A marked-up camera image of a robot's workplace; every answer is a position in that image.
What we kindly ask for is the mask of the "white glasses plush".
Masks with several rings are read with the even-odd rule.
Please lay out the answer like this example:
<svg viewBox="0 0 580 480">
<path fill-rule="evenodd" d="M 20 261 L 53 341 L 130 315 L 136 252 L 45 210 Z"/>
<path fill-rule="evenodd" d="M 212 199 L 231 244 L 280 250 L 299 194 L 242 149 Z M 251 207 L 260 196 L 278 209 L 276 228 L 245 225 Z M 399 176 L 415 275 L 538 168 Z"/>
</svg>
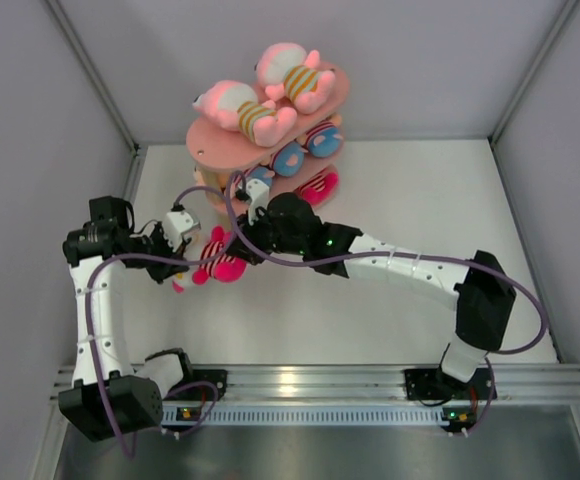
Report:
<svg viewBox="0 0 580 480">
<path fill-rule="evenodd" d="M 230 234 L 221 226 L 215 226 L 209 235 L 195 234 L 186 248 L 186 260 L 206 260 L 214 257 L 229 239 Z M 176 293 L 183 293 L 191 287 L 202 286 L 209 280 L 221 283 L 232 283 L 239 280 L 246 271 L 244 260 L 226 253 L 211 262 L 191 267 L 188 271 L 177 273 L 172 278 L 172 287 Z"/>
<path fill-rule="evenodd" d="M 328 200 L 339 184 L 339 174 L 335 168 L 326 168 L 295 190 L 295 193 L 312 207 Z"/>
</svg>

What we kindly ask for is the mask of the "orange-head blue-body plush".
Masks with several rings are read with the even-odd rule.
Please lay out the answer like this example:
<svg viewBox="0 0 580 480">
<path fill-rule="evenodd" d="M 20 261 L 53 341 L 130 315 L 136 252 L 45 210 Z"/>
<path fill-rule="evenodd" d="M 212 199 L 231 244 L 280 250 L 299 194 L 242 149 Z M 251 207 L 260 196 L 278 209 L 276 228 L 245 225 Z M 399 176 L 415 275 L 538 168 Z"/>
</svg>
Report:
<svg viewBox="0 0 580 480">
<path fill-rule="evenodd" d="M 338 113 L 332 114 L 306 130 L 296 141 L 316 158 L 329 157 L 343 143 L 341 125 L 342 116 Z"/>
</svg>

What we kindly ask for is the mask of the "large pink frog plush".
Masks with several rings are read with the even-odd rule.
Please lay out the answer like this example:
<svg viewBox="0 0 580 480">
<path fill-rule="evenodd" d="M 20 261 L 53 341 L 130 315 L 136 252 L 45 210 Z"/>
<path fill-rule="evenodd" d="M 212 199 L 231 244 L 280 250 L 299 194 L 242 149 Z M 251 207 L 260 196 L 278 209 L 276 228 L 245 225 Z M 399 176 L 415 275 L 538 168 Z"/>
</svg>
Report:
<svg viewBox="0 0 580 480">
<path fill-rule="evenodd" d="M 221 80 L 200 94 L 195 111 L 226 131 L 240 132 L 259 147 L 276 145 L 297 122 L 292 107 L 277 108 L 273 100 L 261 102 L 248 84 Z"/>
</svg>

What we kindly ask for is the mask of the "small pink frog plush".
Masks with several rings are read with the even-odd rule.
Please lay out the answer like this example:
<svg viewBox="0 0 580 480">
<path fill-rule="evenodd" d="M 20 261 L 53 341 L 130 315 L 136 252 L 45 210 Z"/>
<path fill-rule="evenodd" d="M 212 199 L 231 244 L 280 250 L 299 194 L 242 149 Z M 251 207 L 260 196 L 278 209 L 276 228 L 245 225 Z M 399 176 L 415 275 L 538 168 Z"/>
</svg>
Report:
<svg viewBox="0 0 580 480">
<path fill-rule="evenodd" d="M 287 99 L 301 114 L 315 113 L 336 84 L 336 74 L 321 69 L 318 50 L 307 51 L 292 42 L 269 46 L 257 61 L 255 73 L 268 99 Z"/>
</svg>

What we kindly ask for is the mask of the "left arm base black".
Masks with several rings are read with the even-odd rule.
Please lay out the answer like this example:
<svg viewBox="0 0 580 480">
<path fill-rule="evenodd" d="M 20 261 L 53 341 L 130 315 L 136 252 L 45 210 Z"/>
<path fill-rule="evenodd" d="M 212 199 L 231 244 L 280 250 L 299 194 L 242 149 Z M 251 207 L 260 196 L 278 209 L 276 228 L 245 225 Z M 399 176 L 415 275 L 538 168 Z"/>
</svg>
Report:
<svg viewBox="0 0 580 480">
<path fill-rule="evenodd" d="M 214 368 L 192 368 L 182 377 L 165 377 L 164 373 L 150 373 L 149 378 L 159 386 L 164 401 L 211 402 L 222 399 L 227 390 L 228 371 Z"/>
</svg>

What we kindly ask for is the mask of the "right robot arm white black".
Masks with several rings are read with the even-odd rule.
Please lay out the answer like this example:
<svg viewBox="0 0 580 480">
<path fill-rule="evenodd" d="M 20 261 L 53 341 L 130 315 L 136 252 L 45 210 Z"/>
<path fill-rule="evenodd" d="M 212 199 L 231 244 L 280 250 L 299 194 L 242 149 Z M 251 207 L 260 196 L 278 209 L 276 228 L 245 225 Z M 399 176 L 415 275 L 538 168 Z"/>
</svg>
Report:
<svg viewBox="0 0 580 480">
<path fill-rule="evenodd" d="M 230 255 L 251 265 L 289 254 L 323 275 L 382 281 L 437 301 L 455 329 L 436 373 L 450 397 L 470 389 L 488 353 L 501 348 L 516 292 L 498 259 L 479 250 L 468 260 L 426 256 L 379 241 L 349 225 L 323 221 L 293 193 L 239 216 Z"/>
</svg>

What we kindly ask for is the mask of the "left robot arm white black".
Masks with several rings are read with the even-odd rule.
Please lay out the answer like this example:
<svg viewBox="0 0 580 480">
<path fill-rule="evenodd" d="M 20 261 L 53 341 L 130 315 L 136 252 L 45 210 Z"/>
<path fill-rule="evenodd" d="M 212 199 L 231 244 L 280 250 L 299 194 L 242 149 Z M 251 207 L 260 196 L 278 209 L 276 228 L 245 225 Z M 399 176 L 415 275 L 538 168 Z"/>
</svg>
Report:
<svg viewBox="0 0 580 480">
<path fill-rule="evenodd" d="M 134 231 L 130 202 L 113 196 L 90 200 L 90 219 L 70 232 L 62 250 L 70 267 L 77 305 L 76 365 L 69 389 L 60 392 L 61 413 L 89 440 L 98 442 L 156 427 L 163 401 L 189 397 L 196 376 L 180 348 L 148 356 L 135 369 L 124 333 L 123 280 L 142 270 L 158 284 L 188 269 L 184 258 L 198 219 L 176 205 L 152 232 Z"/>
</svg>

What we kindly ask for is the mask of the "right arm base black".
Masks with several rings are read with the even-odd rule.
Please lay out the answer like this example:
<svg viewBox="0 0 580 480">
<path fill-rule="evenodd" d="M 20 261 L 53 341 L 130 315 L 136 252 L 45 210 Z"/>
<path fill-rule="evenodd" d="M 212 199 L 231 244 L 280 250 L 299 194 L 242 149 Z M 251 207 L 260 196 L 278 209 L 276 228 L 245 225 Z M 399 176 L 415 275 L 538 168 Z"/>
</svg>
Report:
<svg viewBox="0 0 580 480">
<path fill-rule="evenodd" d="M 462 383 L 439 368 L 411 368 L 404 371 L 406 397 L 425 405 L 440 406 L 451 401 L 486 401 L 497 392 L 490 370 L 478 368 L 472 379 Z"/>
</svg>

